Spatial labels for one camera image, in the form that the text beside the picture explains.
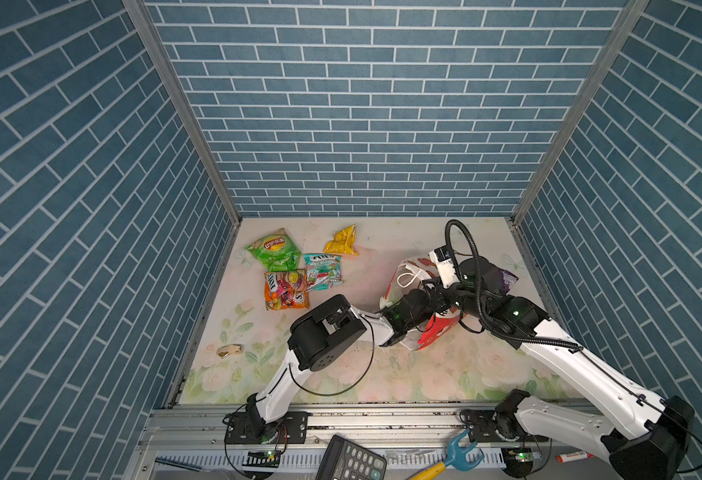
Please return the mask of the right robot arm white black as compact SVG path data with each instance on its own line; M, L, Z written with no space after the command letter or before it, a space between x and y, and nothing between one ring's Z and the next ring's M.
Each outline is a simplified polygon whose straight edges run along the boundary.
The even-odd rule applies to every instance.
M678 396L662 398L577 343L530 300L488 292L477 281L435 287L434 310L456 307L575 388L596 413L552 405L519 389L495 408L497 434L544 436L607 462L623 479L671 479L681 472L695 412Z

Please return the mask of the yellow snack packet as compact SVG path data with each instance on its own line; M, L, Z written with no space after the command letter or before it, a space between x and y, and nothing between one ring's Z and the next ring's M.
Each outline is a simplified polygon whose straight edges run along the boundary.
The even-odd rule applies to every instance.
M356 231L357 227L355 224L337 231L333 239L324 246L323 252L326 254L358 256L359 253L355 248Z

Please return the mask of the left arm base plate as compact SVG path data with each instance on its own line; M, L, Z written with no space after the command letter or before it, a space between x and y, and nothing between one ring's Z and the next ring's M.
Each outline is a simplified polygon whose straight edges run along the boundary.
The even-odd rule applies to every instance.
M288 411L280 420L264 423L257 413L236 411L224 417L225 441L233 445L304 444L308 418L307 412Z

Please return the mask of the purple snack packet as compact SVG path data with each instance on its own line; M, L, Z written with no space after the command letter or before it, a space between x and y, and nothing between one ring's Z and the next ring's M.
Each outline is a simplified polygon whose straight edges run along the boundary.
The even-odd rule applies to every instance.
M519 280L518 276L502 268L498 269L498 275L504 292L508 292Z

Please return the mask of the orange colourful snack packet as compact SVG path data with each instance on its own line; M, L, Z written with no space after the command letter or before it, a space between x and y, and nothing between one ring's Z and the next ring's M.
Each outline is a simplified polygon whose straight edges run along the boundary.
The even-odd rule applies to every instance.
M310 305L304 269L264 274L267 310L308 309Z

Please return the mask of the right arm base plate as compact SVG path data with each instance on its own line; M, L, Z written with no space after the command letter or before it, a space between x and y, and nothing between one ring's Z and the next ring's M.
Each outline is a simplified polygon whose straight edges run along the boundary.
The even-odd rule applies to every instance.
M497 413L495 410L464 409L458 419L469 430L472 442L532 442L548 441L545 436L531 435L513 415Z

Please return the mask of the teal pink snack packet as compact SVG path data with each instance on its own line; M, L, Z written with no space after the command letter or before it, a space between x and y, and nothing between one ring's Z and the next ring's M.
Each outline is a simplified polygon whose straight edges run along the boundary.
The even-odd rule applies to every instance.
M339 255L307 253L303 259L309 291L328 290L343 283Z

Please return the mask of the green snack packet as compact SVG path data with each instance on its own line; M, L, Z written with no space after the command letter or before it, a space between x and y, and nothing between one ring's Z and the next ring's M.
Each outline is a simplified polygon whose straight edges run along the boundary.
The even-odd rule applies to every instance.
M246 250L266 268L267 272L296 270L301 259L301 251L284 228L254 241L246 247Z

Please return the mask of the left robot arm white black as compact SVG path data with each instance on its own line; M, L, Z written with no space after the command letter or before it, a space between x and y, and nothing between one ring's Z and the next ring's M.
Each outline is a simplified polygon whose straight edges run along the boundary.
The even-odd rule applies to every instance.
M373 348L393 346L412 330L419 330L434 314L427 293L414 290L391 306L371 313L352 306L338 294L303 316L290 327L285 358L264 389L247 399L250 422L262 429L284 417L310 376L337 361L355 343Z

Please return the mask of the red white paper gift bag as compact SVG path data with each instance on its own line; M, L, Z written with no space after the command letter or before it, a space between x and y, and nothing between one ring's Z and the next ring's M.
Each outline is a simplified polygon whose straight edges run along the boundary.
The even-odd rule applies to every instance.
M457 325L462 316L457 307L436 310L446 305L438 296L440 281L436 265L428 258L411 257L397 266L379 301L381 313L396 332L389 344L420 351Z

